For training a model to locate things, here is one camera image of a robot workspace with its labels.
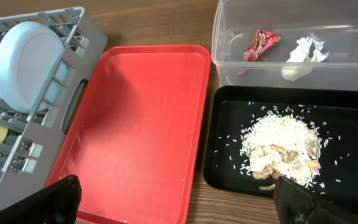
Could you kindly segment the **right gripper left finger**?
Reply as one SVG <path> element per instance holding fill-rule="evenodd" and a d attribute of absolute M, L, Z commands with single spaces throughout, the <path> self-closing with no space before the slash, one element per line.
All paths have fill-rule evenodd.
<path fill-rule="evenodd" d="M 74 224 L 82 189 L 76 175 L 56 183 L 0 211 L 0 224 Z"/>

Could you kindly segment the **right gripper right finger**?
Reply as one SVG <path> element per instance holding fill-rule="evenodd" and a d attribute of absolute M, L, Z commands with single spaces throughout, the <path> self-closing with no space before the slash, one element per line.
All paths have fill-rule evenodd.
<path fill-rule="evenodd" d="M 280 224 L 358 224 L 358 216 L 333 205 L 296 182 L 279 177 L 273 202 Z"/>

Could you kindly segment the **rice and nut scraps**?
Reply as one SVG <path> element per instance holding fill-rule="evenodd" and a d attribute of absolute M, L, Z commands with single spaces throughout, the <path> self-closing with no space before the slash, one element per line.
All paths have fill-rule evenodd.
<path fill-rule="evenodd" d="M 220 187 L 269 190 L 278 177 L 307 189 L 347 183 L 358 168 L 358 110 L 224 101 L 210 178 Z"/>

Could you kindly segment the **white tissue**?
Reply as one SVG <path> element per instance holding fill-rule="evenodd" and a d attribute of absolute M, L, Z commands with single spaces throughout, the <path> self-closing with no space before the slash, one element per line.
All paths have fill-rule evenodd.
<path fill-rule="evenodd" d="M 302 37 L 296 41 L 297 47 L 290 52 L 290 57 L 281 69 L 282 77 L 294 82 L 313 70 L 310 63 L 320 63 L 326 60 L 329 52 L 322 53 L 325 41 L 317 39 L 314 35 Z"/>

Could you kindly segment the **light blue round plate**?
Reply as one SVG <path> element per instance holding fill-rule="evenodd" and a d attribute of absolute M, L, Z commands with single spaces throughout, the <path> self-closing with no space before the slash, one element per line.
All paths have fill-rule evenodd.
<path fill-rule="evenodd" d="M 14 110 L 30 113 L 65 50 L 58 35 L 38 22 L 22 22 L 0 43 L 0 92 Z"/>

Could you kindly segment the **red snack wrapper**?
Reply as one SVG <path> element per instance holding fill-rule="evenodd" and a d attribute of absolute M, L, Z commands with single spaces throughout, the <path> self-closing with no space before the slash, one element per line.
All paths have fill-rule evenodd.
<path fill-rule="evenodd" d="M 251 45 L 244 52 L 245 62 L 256 62 L 269 48 L 277 44 L 282 38 L 278 32 L 257 30 Z"/>

